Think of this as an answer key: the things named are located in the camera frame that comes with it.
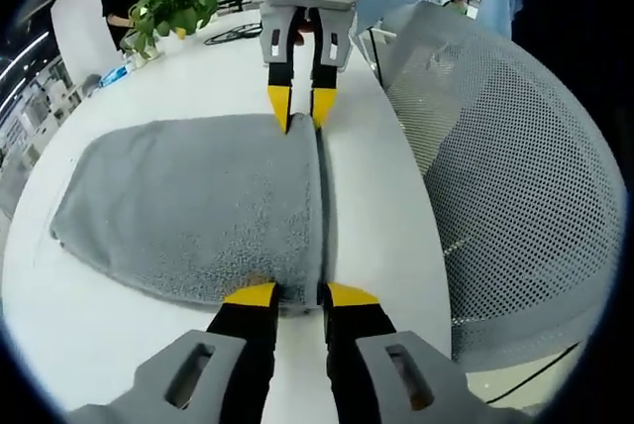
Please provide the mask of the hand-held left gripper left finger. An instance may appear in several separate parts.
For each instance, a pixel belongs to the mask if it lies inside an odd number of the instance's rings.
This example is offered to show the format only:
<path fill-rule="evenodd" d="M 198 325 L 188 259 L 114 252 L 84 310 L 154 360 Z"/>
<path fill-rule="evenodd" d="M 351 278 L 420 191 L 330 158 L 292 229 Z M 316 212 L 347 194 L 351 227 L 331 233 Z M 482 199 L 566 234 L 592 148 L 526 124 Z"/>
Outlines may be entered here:
<path fill-rule="evenodd" d="M 258 423 L 274 369 L 277 285 L 228 295 L 206 330 L 192 330 L 139 365 L 132 387 L 87 404 L 71 423 Z"/>

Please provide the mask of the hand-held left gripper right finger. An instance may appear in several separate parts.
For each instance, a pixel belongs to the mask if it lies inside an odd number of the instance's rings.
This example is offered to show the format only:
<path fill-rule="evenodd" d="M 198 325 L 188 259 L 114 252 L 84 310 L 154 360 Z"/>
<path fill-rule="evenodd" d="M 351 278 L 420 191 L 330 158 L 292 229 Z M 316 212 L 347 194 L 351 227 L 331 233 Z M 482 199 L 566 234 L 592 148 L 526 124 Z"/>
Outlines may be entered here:
<path fill-rule="evenodd" d="M 324 285 L 327 375 L 341 423 L 531 423 L 474 395 L 451 359 L 412 331 L 398 331 L 378 299 Z"/>

